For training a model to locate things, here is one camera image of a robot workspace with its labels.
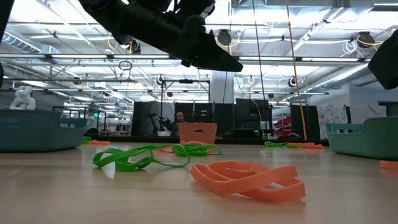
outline wooden table surface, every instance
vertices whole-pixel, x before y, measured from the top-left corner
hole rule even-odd
[[[142,144],[113,144],[128,149]],[[360,223],[398,222],[398,173],[379,161],[329,150],[265,149],[221,145],[222,156],[194,163],[236,160],[271,167],[295,165],[307,196],[283,205],[200,187],[190,167],[152,164],[139,172],[96,169],[103,147],[37,154],[0,154],[0,223]],[[162,161],[181,161],[156,154]]]

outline white statue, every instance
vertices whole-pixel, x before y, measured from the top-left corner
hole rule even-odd
[[[12,110],[34,110],[36,107],[35,99],[30,97],[33,88],[31,86],[20,86],[15,92],[15,99],[11,103],[10,109]]]

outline teal storage bin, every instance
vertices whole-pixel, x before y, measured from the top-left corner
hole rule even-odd
[[[340,133],[341,129],[352,133]],[[364,124],[326,124],[326,130],[334,152],[398,161],[398,117],[369,118]]]
[[[52,111],[0,110],[0,152],[72,149],[81,145],[86,124],[87,119],[60,119]]]

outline orange basket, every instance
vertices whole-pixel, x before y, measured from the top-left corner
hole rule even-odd
[[[214,144],[217,124],[213,123],[179,123],[180,142],[199,141]]]

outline computer monitor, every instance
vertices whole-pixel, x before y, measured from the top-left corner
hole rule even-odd
[[[236,105],[234,107],[234,128],[260,128],[260,117],[262,121],[269,121],[269,108],[268,101],[254,100],[256,104],[250,99],[236,99]]]

